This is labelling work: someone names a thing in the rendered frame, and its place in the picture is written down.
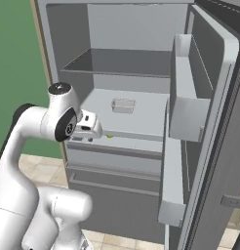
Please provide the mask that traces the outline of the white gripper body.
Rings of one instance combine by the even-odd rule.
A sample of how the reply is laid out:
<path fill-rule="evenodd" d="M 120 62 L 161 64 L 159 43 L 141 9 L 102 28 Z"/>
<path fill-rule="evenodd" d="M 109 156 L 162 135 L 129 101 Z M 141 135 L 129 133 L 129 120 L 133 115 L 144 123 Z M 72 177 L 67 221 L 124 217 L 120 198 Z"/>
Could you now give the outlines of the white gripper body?
<path fill-rule="evenodd" d="M 72 134 L 73 137 L 98 139 L 102 136 L 102 127 L 96 120 L 94 123 L 78 123 Z"/>

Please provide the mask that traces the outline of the grey fridge drawer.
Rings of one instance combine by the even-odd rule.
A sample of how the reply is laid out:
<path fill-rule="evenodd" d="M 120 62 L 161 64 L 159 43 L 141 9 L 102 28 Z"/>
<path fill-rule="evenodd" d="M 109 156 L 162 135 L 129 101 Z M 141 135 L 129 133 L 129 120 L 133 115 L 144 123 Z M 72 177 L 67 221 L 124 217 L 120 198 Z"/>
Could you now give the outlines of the grey fridge drawer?
<path fill-rule="evenodd" d="M 137 139 L 69 140 L 68 164 L 82 170 L 129 175 L 158 180 L 161 173 L 162 142 Z"/>
<path fill-rule="evenodd" d="M 70 189 L 83 191 L 93 199 L 93 211 L 81 223 L 83 229 L 164 243 L 165 226 L 158 222 L 157 177 L 86 170 L 73 165 L 67 165 L 65 172 Z"/>

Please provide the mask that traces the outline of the pale grey fridge shelf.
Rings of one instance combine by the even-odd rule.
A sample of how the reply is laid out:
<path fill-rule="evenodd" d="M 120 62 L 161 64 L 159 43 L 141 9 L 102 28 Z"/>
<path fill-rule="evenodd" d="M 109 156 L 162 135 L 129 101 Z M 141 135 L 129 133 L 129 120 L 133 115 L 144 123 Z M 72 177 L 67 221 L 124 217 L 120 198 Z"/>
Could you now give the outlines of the pale grey fridge shelf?
<path fill-rule="evenodd" d="M 168 94 L 94 89 L 81 108 L 98 116 L 104 135 L 162 141 L 168 98 Z M 113 112 L 114 99 L 134 100 L 134 111 L 131 114 Z"/>

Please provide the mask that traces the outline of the grey fridge bottom drawer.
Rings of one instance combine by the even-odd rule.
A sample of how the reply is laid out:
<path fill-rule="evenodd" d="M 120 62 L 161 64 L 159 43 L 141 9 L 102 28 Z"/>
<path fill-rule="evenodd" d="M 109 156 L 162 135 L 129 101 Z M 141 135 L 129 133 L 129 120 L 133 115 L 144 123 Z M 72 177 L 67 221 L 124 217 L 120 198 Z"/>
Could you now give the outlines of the grey fridge bottom drawer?
<path fill-rule="evenodd" d="M 93 199 L 93 211 L 81 223 L 83 229 L 164 243 L 165 226 L 158 222 L 157 177 L 86 170 L 73 165 L 67 165 L 65 172 L 70 189 L 83 191 Z"/>

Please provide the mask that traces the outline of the dark grey fridge shelf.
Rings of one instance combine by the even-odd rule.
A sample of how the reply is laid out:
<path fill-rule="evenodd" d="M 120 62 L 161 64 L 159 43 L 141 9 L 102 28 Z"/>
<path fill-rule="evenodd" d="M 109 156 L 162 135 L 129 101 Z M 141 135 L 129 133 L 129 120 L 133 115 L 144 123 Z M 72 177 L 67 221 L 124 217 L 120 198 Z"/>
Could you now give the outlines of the dark grey fridge shelf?
<path fill-rule="evenodd" d="M 169 51 L 89 49 L 62 71 L 169 78 L 171 58 Z"/>

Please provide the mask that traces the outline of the grey fridge door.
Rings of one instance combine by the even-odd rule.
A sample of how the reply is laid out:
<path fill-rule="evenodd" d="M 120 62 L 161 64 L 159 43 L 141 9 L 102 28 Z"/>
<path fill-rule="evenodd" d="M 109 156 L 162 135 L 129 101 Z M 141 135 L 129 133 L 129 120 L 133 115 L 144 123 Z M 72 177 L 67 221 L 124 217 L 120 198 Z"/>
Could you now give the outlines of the grey fridge door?
<path fill-rule="evenodd" d="M 220 0 L 196 5 L 240 38 L 240 7 Z M 240 195 L 240 41 L 223 90 L 211 116 L 213 136 L 202 146 L 192 190 L 180 228 L 167 226 L 164 250 L 217 250 L 235 208 L 220 204 L 224 194 Z"/>

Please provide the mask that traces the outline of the small clear plastic container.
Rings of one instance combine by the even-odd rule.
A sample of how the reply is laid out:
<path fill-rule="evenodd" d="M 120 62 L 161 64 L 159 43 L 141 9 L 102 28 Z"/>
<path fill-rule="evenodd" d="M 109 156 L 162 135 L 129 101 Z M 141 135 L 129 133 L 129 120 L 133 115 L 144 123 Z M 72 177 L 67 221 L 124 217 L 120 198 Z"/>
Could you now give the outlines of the small clear plastic container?
<path fill-rule="evenodd" d="M 111 102 L 112 111 L 115 113 L 131 114 L 136 106 L 135 100 L 113 99 Z"/>

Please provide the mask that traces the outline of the narrow grey door bin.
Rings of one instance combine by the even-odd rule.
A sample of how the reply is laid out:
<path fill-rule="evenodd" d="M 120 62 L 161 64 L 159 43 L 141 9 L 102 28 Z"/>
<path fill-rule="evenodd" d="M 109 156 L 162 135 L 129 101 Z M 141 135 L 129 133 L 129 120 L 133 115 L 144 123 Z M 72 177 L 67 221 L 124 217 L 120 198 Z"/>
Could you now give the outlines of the narrow grey door bin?
<path fill-rule="evenodd" d="M 169 115 L 170 101 L 167 101 L 164 121 L 158 221 L 164 225 L 180 228 L 185 210 L 181 144 L 180 140 L 169 137 Z"/>

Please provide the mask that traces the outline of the tall grey door bin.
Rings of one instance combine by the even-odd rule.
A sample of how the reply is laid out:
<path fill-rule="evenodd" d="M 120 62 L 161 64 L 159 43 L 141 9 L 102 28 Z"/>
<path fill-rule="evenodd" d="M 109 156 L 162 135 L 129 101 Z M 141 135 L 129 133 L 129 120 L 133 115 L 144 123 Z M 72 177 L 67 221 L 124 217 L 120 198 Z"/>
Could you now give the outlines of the tall grey door bin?
<path fill-rule="evenodd" d="M 177 34 L 171 60 L 170 137 L 200 143 L 213 86 L 195 39 Z"/>

